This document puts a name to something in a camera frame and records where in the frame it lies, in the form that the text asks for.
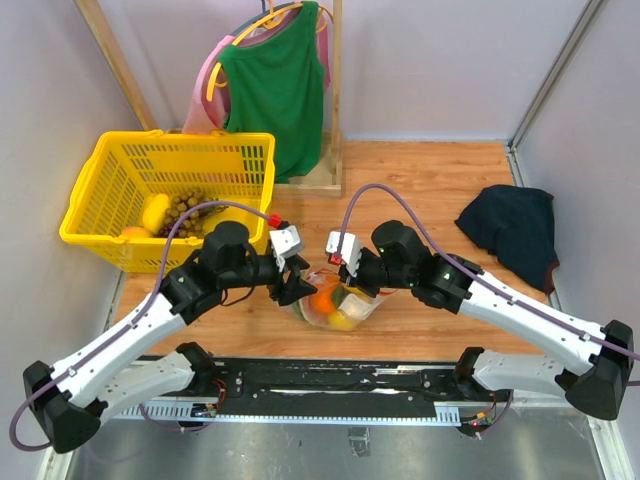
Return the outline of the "watermelon slice toy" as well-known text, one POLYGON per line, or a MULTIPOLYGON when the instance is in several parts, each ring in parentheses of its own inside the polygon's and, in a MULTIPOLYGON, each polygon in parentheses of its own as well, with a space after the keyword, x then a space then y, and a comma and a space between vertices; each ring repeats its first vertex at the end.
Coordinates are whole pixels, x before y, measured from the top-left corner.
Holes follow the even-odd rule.
POLYGON ((298 315, 305 322, 313 323, 313 311, 309 307, 309 303, 306 299, 299 299, 293 305, 292 309, 294 313, 298 315))

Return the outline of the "orange persimmon toy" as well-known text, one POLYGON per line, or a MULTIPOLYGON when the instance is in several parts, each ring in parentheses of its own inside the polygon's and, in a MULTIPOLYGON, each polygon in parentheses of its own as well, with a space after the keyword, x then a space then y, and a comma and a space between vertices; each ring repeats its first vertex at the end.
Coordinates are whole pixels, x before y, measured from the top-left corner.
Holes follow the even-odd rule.
POLYGON ((328 291, 318 292, 309 297, 309 304, 314 312, 329 315, 336 311, 336 307, 328 291))

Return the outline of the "green yellow mango toy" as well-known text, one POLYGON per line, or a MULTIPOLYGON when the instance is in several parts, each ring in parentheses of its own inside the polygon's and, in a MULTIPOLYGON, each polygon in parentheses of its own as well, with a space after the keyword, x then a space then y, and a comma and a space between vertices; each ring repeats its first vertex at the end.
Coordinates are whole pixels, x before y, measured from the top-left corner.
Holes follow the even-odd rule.
POLYGON ((345 298, 345 296, 348 294, 348 291, 342 286, 342 285, 338 285, 333 292, 331 293, 331 301, 333 303, 333 306, 338 309, 343 301, 343 299, 345 298))

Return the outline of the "clear orange zip bag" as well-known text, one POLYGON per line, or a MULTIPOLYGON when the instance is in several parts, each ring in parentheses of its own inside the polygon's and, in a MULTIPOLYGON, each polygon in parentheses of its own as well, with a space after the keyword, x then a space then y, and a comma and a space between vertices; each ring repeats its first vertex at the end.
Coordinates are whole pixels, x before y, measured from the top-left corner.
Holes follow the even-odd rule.
POLYGON ((285 310, 299 320, 323 329, 351 331, 395 293, 393 289, 381 289, 375 297, 370 297, 358 288, 342 283, 337 272, 326 268, 308 272, 305 280, 317 292, 297 300, 285 310))

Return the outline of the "yellow lemon toy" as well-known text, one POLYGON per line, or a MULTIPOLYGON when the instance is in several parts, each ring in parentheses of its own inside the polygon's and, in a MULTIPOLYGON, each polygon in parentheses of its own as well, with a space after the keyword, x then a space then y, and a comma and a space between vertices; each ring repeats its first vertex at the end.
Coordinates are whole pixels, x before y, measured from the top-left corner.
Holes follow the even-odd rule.
POLYGON ((357 327, 358 323, 342 311, 336 310, 327 316, 328 326, 334 330, 350 331, 357 327))

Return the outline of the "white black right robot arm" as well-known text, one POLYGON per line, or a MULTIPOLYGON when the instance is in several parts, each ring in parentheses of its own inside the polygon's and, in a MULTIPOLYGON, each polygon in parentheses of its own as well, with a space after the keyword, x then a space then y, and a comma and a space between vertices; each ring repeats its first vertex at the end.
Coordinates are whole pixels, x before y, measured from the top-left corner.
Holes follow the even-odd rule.
POLYGON ((406 289, 430 308, 481 320, 540 349, 523 355, 467 348, 452 377, 463 399, 523 390, 561 397, 597 419, 618 417, 634 366, 633 331, 625 323, 600 325, 535 301, 472 262, 428 248, 399 221, 374 230, 372 249, 352 234, 335 237, 331 257, 348 285, 369 296, 406 289))

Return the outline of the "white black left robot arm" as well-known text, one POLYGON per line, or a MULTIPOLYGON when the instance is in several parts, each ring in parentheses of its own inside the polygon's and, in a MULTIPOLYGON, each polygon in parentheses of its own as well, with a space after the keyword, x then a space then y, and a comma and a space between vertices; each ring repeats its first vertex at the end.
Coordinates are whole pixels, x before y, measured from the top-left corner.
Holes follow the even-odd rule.
POLYGON ((200 396, 214 383, 211 357, 197 344, 177 348, 139 373, 129 365, 150 347, 221 306, 232 289, 264 286, 288 306, 315 293, 303 280, 308 263, 295 226, 281 222, 266 253, 250 244, 247 228, 224 221, 152 290, 124 320, 63 360, 35 361, 22 374, 30 410, 57 453, 87 443, 113 416, 155 396, 188 391, 200 396))

